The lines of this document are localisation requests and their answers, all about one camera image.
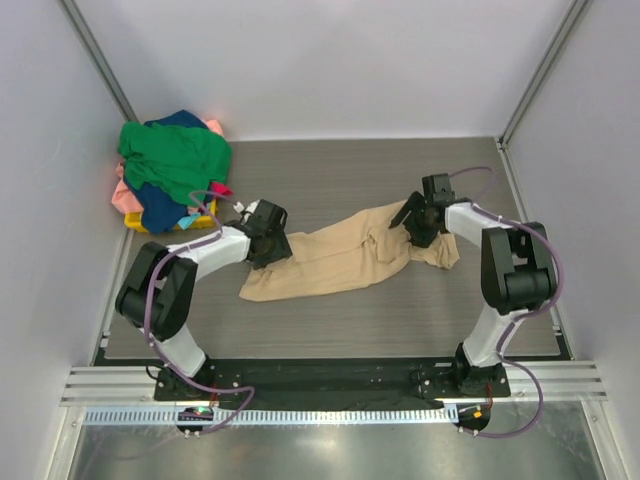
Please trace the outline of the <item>beige t shirt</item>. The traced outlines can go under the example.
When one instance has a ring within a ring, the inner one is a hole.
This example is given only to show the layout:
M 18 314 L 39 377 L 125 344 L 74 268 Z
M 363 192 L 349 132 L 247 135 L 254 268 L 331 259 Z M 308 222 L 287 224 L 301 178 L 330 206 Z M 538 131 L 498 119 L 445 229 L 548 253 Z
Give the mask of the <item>beige t shirt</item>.
M 437 234 L 426 248 L 390 228 L 401 204 L 361 210 L 311 233 L 287 236 L 293 255 L 250 272 L 239 297 L 267 302 L 363 289 L 396 275 L 412 261 L 449 270 L 459 260 L 455 237 Z

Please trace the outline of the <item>yellow plastic bin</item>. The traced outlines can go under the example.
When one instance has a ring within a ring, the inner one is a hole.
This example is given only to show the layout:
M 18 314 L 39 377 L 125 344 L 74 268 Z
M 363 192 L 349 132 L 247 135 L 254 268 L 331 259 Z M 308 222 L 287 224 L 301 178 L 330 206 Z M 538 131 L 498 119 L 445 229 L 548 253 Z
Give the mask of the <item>yellow plastic bin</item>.
M 142 225 L 141 222 L 142 213 L 127 213 L 124 215 L 124 225 L 139 233 L 148 233 L 148 230 Z M 174 231 L 184 231 L 184 230 L 197 230 L 197 229 L 207 229 L 214 227 L 214 220 L 206 214 L 200 214 L 199 216 L 191 216 L 192 221 L 189 224 L 176 224 L 173 227 Z

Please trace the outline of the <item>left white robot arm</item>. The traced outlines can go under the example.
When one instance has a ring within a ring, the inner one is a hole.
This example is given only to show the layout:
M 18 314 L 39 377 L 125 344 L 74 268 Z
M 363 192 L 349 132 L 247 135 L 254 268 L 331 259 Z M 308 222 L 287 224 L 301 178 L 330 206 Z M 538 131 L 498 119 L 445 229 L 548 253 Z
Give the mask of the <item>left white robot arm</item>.
M 196 283 L 232 264 L 248 263 L 258 270 L 292 256 L 283 207 L 261 199 L 237 210 L 237 219 L 196 240 L 144 244 L 115 301 L 116 311 L 145 336 L 178 375 L 179 390 L 193 400 L 204 398 L 212 387 L 208 356 L 187 326 Z

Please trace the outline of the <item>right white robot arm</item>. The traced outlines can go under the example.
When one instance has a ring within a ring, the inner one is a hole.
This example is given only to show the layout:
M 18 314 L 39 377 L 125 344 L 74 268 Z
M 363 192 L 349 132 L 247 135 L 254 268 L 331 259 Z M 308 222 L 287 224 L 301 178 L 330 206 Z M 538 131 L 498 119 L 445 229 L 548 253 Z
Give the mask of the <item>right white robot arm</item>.
M 471 334 L 456 348 L 445 372 L 424 372 L 424 396 L 480 397 L 498 391 L 504 351 L 521 323 L 549 308 L 562 283 L 557 256 L 538 222 L 518 223 L 458 197 L 448 174 L 426 176 L 392 218 L 412 245 L 427 247 L 447 233 L 480 250 L 484 306 Z

